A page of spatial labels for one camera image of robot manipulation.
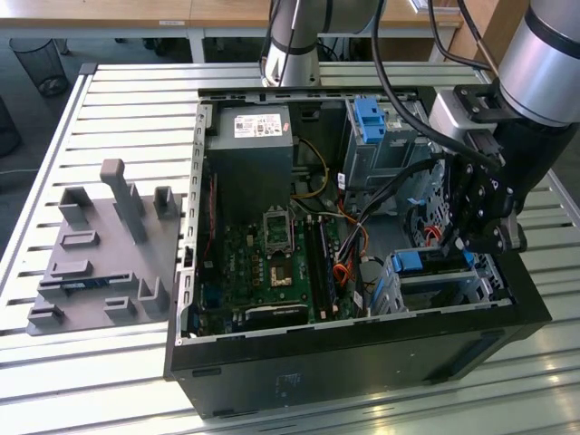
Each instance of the green motherboard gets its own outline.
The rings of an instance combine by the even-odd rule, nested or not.
[[[311,223],[308,224],[307,219],[288,220],[286,214],[286,218],[275,217],[260,224],[225,229],[219,277],[201,286],[199,320],[202,335],[235,332],[237,316],[252,307],[307,305],[310,324],[351,316],[352,299],[346,292],[338,294],[338,311],[332,316],[321,319],[317,315],[309,276],[308,260],[312,252],[308,252],[305,237],[307,226],[314,223],[310,219],[308,222]],[[324,241],[332,257],[340,246],[335,219],[326,219],[324,230]],[[290,242],[285,251],[272,252],[268,248],[271,244],[283,246],[285,241]]]

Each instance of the slotted metal platform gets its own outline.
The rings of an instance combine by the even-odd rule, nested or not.
[[[476,83],[461,66],[389,64],[395,85]],[[327,64],[324,85],[379,84],[365,63]],[[107,198],[103,159],[141,195],[188,188],[200,87],[260,86],[254,65],[103,65],[81,75],[0,264],[0,433],[563,433],[580,430],[580,214],[550,174],[529,195],[522,257],[554,322],[459,382],[203,421],[162,379],[167,323],[30,337],[24,329],[66,186]],[[183,208],[187,208],[184,198]]]

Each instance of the mesh wastebasket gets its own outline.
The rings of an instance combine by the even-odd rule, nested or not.
[[[20,144],[20,134],[0,98],[0,157],[10,154]]]
[[[52,39],[13,38],[10,48],[43,97],[58,95],[68,88],[69,81]]]

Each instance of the wooden desk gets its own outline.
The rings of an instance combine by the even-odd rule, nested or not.
[[[0,0],[0,35],[188,37],[190,0]]]
[[[205,37],[264,36],[268,25],[269,5],[270,0],[191,0],[189,43],[194,62],[205,62]],[[440,27],[441,41],[449,48],[453,35],[461,27],[463,20],[459,14],[439,14],[436,19]],[[370,34],[357,36],[369,37]],[[429,16],[416,14],[408,0],[389,0],[387,10],[382,15],[379,36],[432,38]],[[431,53],[430,60],[443,60],[436,48]]]
[[[0,0],[0,26],[186,26],[190,7],[190,0]]]
[[[189,25],[193,27],[260,27],[268,25],[270,0],[192,0]],[[460,27],[459,14],[436,16],[440,26]],[[383,28],[429,28],[429,17],[416,14],[409,0],[389,0],[382,15]]]

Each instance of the desk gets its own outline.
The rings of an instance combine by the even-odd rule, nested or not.
[[[394,85],[478,83],[454,64],[386,64]],[[322,63],[326,86],[379,85],[370,63]],[[580,223],[557,178],[528,196],[524,263],[554,322],[511,343],[458,382],[386,391],[230,419],[201,420],[162,380],[167,323],[28,336],[26,316],[48,265],[66,186],[96,182],[121,158],[139,193],[187,195],[200,87],[260,87],[255,64],[101,65],[81,74],[0,263],[0,425],[12,433],[554,433],[580,420]],[[183,210],[187,210],[187,198]]]
[[[0,0],[0,36],[183,37],[194,62],[204,63],[205,37],[263,37],[268,5],[269,0]],[[462,20],[457,14],[437,20],[441,41],[449,47]],[[432,37],[429,17],[415,14],[408,0],[390,0],[381,23],[382,38]],[[442,61],[437,49],[430,60]]]
[[[188,37],[190,0],[0,0],[0,35]]]
[[[191,0],[189,43],[194,62],[205,62],[203,39],[206,37],[263,37],[268,25],[270,0]],[[443,45],[449,48],[455,31],[463,24],[459,14],[438,14],[436,20]],[[327,34],[325,36],[347,36]],[[370,37],[368,34],[357,36]],[[432,38],[429,16],[416,14],[409,0],[389,0],[382,15],[381,38]],[[436,47],[430,62],[443,57]]]

